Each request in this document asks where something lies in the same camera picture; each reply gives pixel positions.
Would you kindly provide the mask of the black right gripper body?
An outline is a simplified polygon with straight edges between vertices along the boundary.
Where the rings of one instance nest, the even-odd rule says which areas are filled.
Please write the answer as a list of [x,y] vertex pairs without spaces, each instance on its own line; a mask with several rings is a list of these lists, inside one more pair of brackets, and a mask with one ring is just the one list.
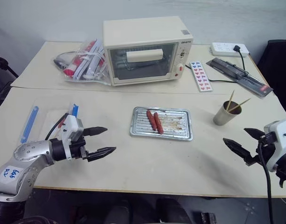
[[261,149],[259,145],[257,147],[257,153],[263,157],[265,164],[267,164],[268,160],[273,156],[275,152],[275,145],[274,143],[277,141],[276,133],[264,133],[262,131],[259,132],[258,143],[262,144]]

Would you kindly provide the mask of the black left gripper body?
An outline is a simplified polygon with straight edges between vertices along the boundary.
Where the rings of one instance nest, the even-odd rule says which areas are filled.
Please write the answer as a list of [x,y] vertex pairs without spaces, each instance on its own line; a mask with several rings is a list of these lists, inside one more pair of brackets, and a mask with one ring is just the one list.
[[86,140],[83,135],[81,135],[78,140],[71,141],[71,144],[69,145],[71,157],[73,159],[87,159],[88,157],[88,151],[85,149]]

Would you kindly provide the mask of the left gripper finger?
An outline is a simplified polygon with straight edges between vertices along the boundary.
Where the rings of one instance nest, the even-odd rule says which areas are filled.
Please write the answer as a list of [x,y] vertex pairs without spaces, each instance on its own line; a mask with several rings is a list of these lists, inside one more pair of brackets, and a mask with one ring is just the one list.
[[111,154],[115,150],[116,150],[116,147],[104,147],[104,148],[98,149],[97,151],[89,153],[87,155],[87,161],[92,162],[92,161],[104,158],[105,156]]
[[107,131],[107,128],[100,127],[100,126],[85,128],[83,130],[83,136],[95,136],[95,135],[99,135],[105,131]]

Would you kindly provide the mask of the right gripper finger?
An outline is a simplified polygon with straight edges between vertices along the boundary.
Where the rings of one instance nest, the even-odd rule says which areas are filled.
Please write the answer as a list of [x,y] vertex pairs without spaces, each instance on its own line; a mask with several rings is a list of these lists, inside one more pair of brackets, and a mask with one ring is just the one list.
[[244,128],[244,131],[247,132],[252,138],[256,140],[260,140],[265,133],[256,128]]
[[241,157],[247,166],[251,166],[255,163],[258,163],[258,156],[252,157],[250,152],[244,149],[236,141],[223,138],[223,142],[233,153]]

